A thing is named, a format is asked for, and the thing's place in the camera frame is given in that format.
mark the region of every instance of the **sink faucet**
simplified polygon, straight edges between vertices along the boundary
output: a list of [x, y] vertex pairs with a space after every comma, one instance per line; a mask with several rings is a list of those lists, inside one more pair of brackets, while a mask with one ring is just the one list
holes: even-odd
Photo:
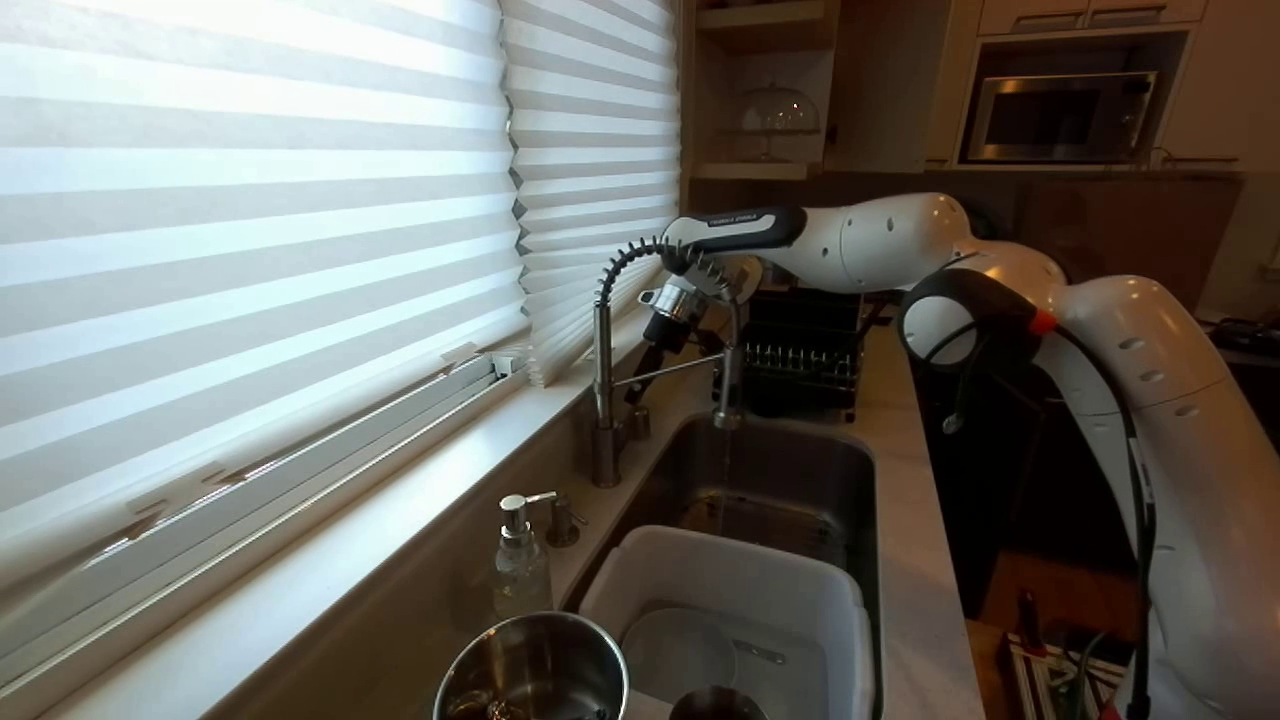
[[604, 271], [604, 288], [595, 296], [595, 377], [592, 377], [592, 402], [595, 402], [595, 430], [592, 430], [592, 485], [616, 485], [616, 460], [618, 460], [618, 417], [616, 417], [616, 389], [618, 386], [641, 386], [641, 382], [656, 382], [656, 377], [670, 377], [684, 370], [698, 370], [698, 366], [718, 366], [718, 402], [715, 402], [715, 430], [733, 422], [733, 389], [734, 389], [734, 345], [738, 345], [738, 299], [727, 293], [727, 286], [715, 271], [696, 269], [698, 282], [684, 282], [684, 271], [676, 271], [658, 293], [649, 293], [649, 304], [656, 317], [698, 317], [705, 296], [718, 299], [727, 308], [727, 345], [711, 356], [698, 362], [684, 362], [684, 366], [666, 366], [666, 370], [651, 370], [651, 374], [636, 374], [616, 382], [610, 377], [610, 308], [606, 308], [606, 293], [610, 282], [618, 277], [625, 265], [632, 265], [636, 256], [649, 251], [678, 251], [666, 249], [658, 242], [644, 242], [625, 249], [610, 269]]

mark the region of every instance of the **soap dispenser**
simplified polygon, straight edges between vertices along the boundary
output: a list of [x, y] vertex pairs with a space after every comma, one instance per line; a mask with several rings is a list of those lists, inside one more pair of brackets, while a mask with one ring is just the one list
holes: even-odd
[[525, 516], [526, 505], [544, 505], [544, 502], [556, 502], [556, 492], [535, 492], [535, 495], [513, 492], [499, 502], [499, 529], [497, 529], [497, 557], [493, 557], [497, 619], [553, 609], [553, 568], [544, 557], [544, 542]]

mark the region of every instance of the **countertop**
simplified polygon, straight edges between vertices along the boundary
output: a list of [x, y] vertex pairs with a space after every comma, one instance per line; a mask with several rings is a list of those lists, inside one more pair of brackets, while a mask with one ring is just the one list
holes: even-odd
[[[651, 433], [632, 440], [616, 488], [592, 488], [578, 464], [588, 410], [577, 403], [499, 475], [482, 479], [415, 550], [357, 594], [326, 623], [261, 672], [218, 715], [423, 715], [446, 660], [488, 616], [497, 495], [556, 488], [570, 495], [578, 542], [553, 550], [561, 606], [584, 590], [666, 435], [705, 411], [688, 382], [651, 389]], [[880, 715], [982, 715], [960, 594], [932, 488], [908, 356], [871, 329], [859, 362], [855, 422], [838, 426], [876, 455], [880, 531]]]

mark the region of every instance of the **window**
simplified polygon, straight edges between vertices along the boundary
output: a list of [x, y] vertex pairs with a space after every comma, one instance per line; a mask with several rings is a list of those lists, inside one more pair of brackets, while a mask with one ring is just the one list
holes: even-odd
[[0, 70], [0, 687], [676, 212], [664, 5], [10, 0]]

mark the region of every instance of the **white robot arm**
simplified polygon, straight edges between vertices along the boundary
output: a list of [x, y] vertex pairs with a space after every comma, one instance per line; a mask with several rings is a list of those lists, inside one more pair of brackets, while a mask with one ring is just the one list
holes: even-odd
[[962, 366], [982, 333], [1028, 345], [1098, 460], [1131, 551], [1151, 550], [1136, 701], [1158, 720], [1280, 713], [1280, 460], [1172, 293], [1145, 277], [1066, 286], [1028, 245], [974, 242], [937, 191], [684, 216], [666, 242], [763, 256], [821, 293], [908, 293], [898, 339], [932, 366]]

